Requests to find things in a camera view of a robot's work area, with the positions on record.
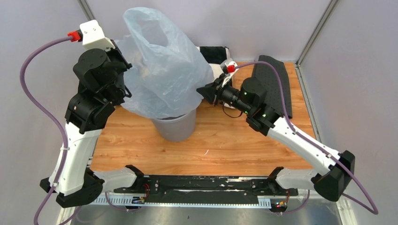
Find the aluminium frame post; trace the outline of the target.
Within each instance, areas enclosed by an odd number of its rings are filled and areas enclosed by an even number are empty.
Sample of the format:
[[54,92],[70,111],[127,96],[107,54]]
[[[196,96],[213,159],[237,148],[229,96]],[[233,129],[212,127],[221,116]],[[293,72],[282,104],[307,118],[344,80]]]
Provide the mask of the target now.
[[95,16],[87,2],[87,0],[77,0],[83,14],[87,18],[88,21],[95,20]]
[[339,0],[330,0],[326,9],[322,13],[318,23],[316,24],[310,38],[308,39],[307,43],[305,44],[302,52],[300,53],[298,59],[296,60],[296,65],[301,65],[306,56],[308,55],[309,51],[311,50],[312,46],[314,45],[315,41],[317,40],[318,36],[323,30],[323,27],[326,25],[328,19],[332,16],[336,6],[338,5]]

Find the left aluminium frame post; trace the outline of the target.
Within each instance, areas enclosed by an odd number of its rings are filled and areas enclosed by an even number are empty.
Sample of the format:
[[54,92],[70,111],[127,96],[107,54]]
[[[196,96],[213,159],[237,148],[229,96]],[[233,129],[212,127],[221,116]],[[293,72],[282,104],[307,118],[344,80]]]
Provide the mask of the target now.
[[77,0],[83,14],[87,18],[88,21],[95,20],[95,16],[87,2],[87,0]]

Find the right aluminium frame post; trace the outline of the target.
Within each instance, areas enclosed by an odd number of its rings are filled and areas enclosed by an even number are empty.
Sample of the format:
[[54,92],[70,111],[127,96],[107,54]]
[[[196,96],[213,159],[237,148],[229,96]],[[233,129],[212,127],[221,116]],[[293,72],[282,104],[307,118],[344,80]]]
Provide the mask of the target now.
[[332,16],[336,6],[338,5],[339,0],[330,0],[326,9],[322,13],[318,23],[316,24],[310,38],[308,39],[307,43],[305,44],[302,52],[300,53],[298,59],[296,60],[296,65],[301,65],[306,56],[308,55],[309,51],[311,50],[312,46],[314,45],[315,41],[317,40],[318,36],[323,30],[323,27],[326,25],[328,19]]

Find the dark grey perforated mat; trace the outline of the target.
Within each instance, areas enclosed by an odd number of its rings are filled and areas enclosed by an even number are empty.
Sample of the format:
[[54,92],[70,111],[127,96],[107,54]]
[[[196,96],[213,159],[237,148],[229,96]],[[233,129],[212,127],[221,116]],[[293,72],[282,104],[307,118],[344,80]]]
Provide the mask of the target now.
[[[285,64],[267,55],[260,55],[258,57],[258,60],[271,64],[279,74],[279,78],[283,89],[285,108],[288,117],[292,119],[293,113],[292,113],[292,102],[291,102],[291,89],[290,89],[289,76]],[[266,66],[264,64],[256,64],[254,65],[253,68],[252,77],[256,77],[260,81],[260,83],[265,87],[265,90],[267,91],[266,100],[265,100],[266,104],[273,107],[279,113],[283,113],[280,87],[278,79],[276,78],[273,70],[269,66]]]

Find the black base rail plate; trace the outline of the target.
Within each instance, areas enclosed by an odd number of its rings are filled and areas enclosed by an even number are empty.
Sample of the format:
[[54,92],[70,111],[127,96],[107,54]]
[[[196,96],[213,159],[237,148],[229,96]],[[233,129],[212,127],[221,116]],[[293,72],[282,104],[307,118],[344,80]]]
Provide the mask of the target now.
[[147,203],[255,205],[260,197],[286,199],[298,190],[282,189],[266,176],[146,175],[140,189],[118,188],[118,194],[146,197]]

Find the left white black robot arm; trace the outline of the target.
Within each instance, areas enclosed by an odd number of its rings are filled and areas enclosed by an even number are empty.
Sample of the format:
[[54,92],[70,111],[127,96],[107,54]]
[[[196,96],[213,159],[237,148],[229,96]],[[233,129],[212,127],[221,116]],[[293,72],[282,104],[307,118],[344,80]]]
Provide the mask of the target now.
[[40,182],[48,193],[54,186],[56,201],[63,208],[90,204],[101,193],[117,188],[127,188],[133,194],[143,190],[144,181],[131,165],[105,172],[90,168],[108,118],[117,105],[131,97],[123,77],[130,68],[116,44],[88,49],[73,67],[79,86],[65,115],[67,155],[59,157],[53,174]]

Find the translucent blue plastic trash bag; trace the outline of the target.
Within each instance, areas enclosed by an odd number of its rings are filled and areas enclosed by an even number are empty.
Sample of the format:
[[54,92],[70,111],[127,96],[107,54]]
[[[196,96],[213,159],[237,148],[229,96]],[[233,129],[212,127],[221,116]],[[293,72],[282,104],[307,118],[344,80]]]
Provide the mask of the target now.
[[159,10],[134,7],[123,18],[130,33],[116,43],[132,67],[124,73],[131,97],[122,107],[149,119],[195,110],[203,99],[197,88],[214,79],[199,49]]

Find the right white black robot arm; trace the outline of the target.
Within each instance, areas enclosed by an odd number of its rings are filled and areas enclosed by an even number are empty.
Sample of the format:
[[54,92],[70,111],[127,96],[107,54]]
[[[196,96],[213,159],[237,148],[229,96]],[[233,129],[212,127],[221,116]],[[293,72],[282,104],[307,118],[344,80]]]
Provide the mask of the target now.
[[255,77],[246,78],[240,89],[224,83],[224,75],[197,92],[210,104],[229,104],[246,115],[246,122],[256,132],[284,144],[308,162],[312,169],[292,170],[277,167],[268,176],[268,189],[281,195],[287,189],[314,190],[323,198],[336,202],[351,181],[355,156],[324,146],[265,103],[266,89]]

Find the black white checkered pillow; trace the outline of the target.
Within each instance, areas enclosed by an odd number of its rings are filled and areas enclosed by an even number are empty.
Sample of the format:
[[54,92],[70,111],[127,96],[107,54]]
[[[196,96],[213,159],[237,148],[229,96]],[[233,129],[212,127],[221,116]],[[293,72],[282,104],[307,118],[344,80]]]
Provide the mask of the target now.
[[196,84],[196,92],[219,78],[224,71],[225,63],[231,59],[229,48],[225,46],[197,46],[207,65],[200,63],[200,79]]

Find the grey plastic trash bin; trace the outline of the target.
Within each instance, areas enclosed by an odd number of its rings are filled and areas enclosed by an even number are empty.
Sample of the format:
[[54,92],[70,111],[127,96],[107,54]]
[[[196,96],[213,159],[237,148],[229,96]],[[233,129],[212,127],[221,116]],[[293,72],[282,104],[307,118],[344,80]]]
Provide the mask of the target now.
[[195,130],[197,110],[178,117],[151,119],[162,138],[170,142],[182,142],[188,139]]

